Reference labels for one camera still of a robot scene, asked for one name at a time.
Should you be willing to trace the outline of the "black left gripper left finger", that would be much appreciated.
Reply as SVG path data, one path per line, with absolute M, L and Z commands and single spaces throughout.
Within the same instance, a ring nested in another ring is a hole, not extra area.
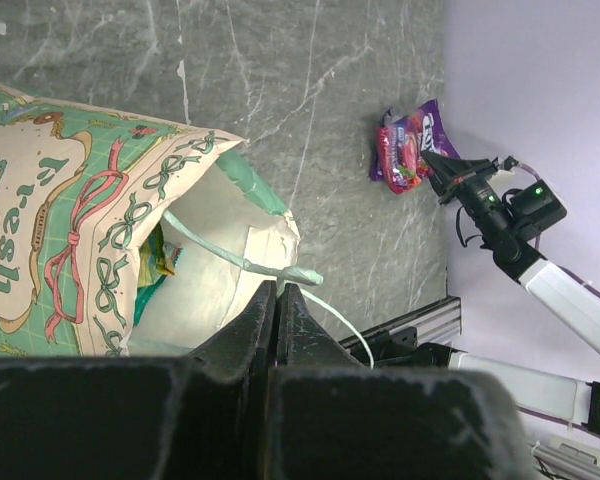
M 276 286 L 172 357 L 0 359 L 0 479 L 222 479 L 251 468 Z

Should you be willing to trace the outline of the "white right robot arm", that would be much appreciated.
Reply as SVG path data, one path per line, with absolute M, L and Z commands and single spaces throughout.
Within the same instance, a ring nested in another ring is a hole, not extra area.
M 463 160 L 432 151 L 422 152 L 421 157 L 432 172 L 430 182 L 440 204 L 460 203 L 495 265 L 600 355 L 600 293 L 538 249 L 540 235 L 567 214 L 549 185 L 537 177 L 525 189 L 498 195 L 490 179 L 502 170 L 524 166 L 513 157 Z M 440 355 L 449 369 L 496 377 L 520 409 L 600 437 L 600 382 L 553 375 L 451 347 L 441 348 Z

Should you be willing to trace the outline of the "red Fox's candy packet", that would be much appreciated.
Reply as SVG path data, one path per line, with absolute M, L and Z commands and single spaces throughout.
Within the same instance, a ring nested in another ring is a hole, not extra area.
M 423 138 L 423 120 L 418 114 L 398 116 L 388 110 L 376 128 L 377 168 L 393 193 L 416 189 L 431 175 L 421 156 Z

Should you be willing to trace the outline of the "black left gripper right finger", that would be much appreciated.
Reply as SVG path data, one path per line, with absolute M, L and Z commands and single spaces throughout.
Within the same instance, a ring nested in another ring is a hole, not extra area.
M 269 374 L 271 479 L 532 479 L 516 407 L 494 377 L 439 367 L 368 368 L 279 299 Z

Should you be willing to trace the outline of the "purple Fox's candy packet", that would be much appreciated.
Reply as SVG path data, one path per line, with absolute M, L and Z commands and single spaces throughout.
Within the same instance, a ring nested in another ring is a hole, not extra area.
M 459 155 L 453 145 L 450 143 L 446 132 L 444 131 L 442 120 L 438 109 L 438 101 L 431 99 L 421 105 L 412 114 L 418 114 L 423 120 L 424 138 L 422 142 L 422 151 L 432 151 L 450 158 L 458 158 Z M 376 141 L 375 153 L 371 161 L 369 178 L 372 181 L 383 180 L 381 172 L 377 168 Z

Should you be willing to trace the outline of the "green illustrated paper bag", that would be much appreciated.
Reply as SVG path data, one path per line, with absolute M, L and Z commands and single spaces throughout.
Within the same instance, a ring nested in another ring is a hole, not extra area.
M 320 285 L 240 144 L 0 84 L 0 356 L 176 355 L 263 281 Z M 139 249 L 157 224 L 181 253 L 133 326 Z

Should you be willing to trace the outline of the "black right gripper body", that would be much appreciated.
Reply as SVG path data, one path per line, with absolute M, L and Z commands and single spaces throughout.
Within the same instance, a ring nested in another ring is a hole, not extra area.
M 452 159 L 451 167 L 454 170 L 451 196 L 465 207 L 473 220 L 489 215 L 510 219 L 507 208 L 489 184 L 489 179 L 497 172 L 492 161 Z

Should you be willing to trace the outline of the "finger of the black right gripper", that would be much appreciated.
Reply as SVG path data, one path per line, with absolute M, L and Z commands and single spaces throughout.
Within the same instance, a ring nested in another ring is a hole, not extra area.
M 450 158 L 432 151 L 423 151 L 422 159 L 432 175 L 430 184 L 437 195 L 445 195 L 465 179 L 490 172 L 490 160 L 463 160 Z

